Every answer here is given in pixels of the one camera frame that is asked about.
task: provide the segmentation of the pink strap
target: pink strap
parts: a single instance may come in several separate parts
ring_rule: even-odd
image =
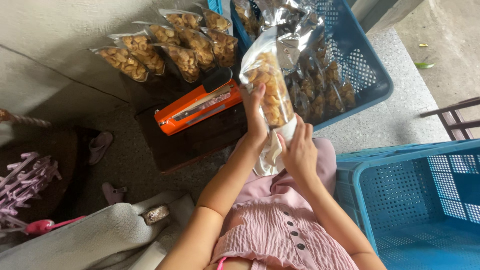
[[[218,261],[218,267],[216,268],[216,270],[223,270],[223,261],[225,261],[227,259],[227,257],[223,257],[220,259],[220,261]]]

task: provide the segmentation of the pink slipper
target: pink slipper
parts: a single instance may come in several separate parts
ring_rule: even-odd
[[[110,132],[102,132],[95,139],[90,141],[88,148],[90,149],[90,157],[88,164],[97,164],[105,154],[110,144],[113,141],[113,135]]]
[[[127,187],[114,189],[110,183],[102,184],[103,195],[107,199],[108,205],[123,202],[123,194],[127,192]]]

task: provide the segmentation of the terrazzo floor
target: terrazzo floor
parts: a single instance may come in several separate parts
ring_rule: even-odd
[[[330,139],[337,154],[370,147],[448,141],[436,116],[418,117],[419,111],[438,107],[395,30],[384,30],[369,36],[369,40],[393,79],[392,96],[314,136]],[[133,113],[130,107],[122,107],[82,120],[85,127],[112,132],[114,141],[104,158],[91,167],[74,210],[76,215],[88,215],[107,206],[101,191],[103,182],[110,182],[115,188],[126,186],[124,201],[128,203],[148,199],[163,190],[187,190],[196,202],[232,150],[230,146],[173,174],[161,175]]]

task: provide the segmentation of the person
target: person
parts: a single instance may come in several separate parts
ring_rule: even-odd
[[[252,169],[267,140],[259,113],[265,85],[243,93],[246,135],[201,193],[185,230],[156,270],[385,270],[367,238],[332,197],[336,157],[313,126],[297,127],[285,170]]]

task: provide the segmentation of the white cloth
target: white cloth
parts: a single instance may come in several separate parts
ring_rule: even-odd
[[[280,156],[280,153],[282,152],[282,145],[278,140],[277,134],[282,135],[282,137],[285,139],[287,147],[289,147],[296,127],[297,118],[294,117],[287,124],[270,131],[269,140],[265,144],[260,157],[253,167],[253,172],[256,175],[269,176],[272,174],[277,174],[285,168]]]

